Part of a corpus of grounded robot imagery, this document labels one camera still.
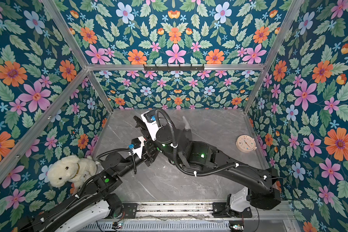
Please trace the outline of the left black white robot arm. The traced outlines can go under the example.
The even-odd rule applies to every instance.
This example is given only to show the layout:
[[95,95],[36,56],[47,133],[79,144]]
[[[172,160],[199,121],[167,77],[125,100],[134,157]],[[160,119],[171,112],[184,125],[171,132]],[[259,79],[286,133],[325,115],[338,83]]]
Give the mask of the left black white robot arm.
[[141,163],[155,161],[162,146],[151,140],[131,144],[129,148],[117,148],[97,157],[102,171],[88,178],[78,192],[54,208],[36,217],[19,221],[20,232],[76,232],[106,217],[118,217],[124,213],[121,200],[114,193],[122,184],[121,177],[136,171]]

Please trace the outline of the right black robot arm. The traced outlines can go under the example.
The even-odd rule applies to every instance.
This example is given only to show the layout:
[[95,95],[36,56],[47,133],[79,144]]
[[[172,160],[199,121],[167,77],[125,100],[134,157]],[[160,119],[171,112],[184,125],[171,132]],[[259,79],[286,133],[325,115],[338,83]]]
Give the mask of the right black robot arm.
[[163,109],[141,114],[156,150],[161,152],[183,174],[191,177],[220,176],[243,185],[229,194],[226,209],[243,212],[246,208],[271,210],[281,203],[280,191],[274,188],[278,179],[275,168],[258,169],[242,163],[206,142],[192,141],[190,126],[176,128]]

